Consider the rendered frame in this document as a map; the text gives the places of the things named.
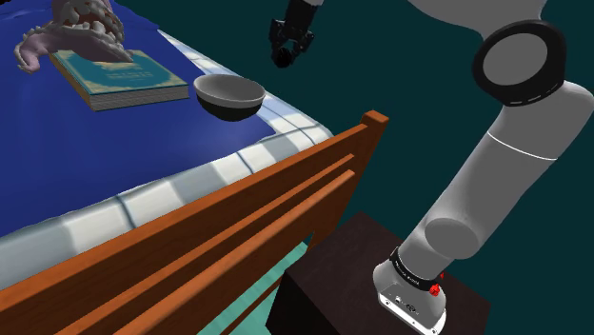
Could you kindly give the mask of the grey and black bowl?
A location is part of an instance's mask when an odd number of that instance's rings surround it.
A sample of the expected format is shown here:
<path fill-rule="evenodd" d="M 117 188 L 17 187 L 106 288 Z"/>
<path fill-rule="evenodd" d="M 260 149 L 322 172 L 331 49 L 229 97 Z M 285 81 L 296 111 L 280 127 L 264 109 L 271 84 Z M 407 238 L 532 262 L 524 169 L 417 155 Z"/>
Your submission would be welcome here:
<path fill-rule="evenodd" d="M 255 81 L 232 74 L 205 74 L 193 81 L 202 108 L 220 120 L 238 122 L 256 114 L 266 97 Z"/>

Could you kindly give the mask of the teal hardcover book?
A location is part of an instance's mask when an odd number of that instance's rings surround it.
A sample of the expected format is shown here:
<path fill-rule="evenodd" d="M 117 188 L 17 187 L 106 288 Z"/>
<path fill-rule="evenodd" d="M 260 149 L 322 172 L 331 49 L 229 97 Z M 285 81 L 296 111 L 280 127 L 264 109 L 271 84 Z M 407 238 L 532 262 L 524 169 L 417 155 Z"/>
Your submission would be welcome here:
<path fill-rule="evenodd" d="M 188 99 L 188 83 L 140 50 L 130 62 L 91 62 L 72 50 L 49 56 L 94 111 Z"/>

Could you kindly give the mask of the dark robot stand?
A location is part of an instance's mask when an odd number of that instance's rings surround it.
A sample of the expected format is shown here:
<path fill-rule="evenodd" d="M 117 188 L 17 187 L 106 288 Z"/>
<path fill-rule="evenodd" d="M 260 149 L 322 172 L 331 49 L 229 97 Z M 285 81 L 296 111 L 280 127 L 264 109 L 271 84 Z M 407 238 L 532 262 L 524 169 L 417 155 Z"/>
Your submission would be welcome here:
<path fill-rule="evenodd" d="M 359 212 L 284 273 L 271 335 L 419 335 L 380 306 L 373 268 L 402 240 Z"/>

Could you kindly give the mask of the wooden bed with blue cover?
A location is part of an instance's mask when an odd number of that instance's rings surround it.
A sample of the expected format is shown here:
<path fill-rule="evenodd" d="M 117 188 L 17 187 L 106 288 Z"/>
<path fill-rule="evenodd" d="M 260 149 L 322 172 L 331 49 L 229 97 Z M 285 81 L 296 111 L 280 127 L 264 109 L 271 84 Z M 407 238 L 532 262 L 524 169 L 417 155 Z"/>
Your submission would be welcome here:
<path fill-rule="evenodd" d="M 0 10 L 0 335 L 197 335 L 305 238 L 336 227 L 387 125 L 377 112 L 326 140 L 280 115 L 231 123 L 161 34 L 132 44 L 183 80 L 180 99 L 96 110 L 33 51 L 64 5 Z"/>

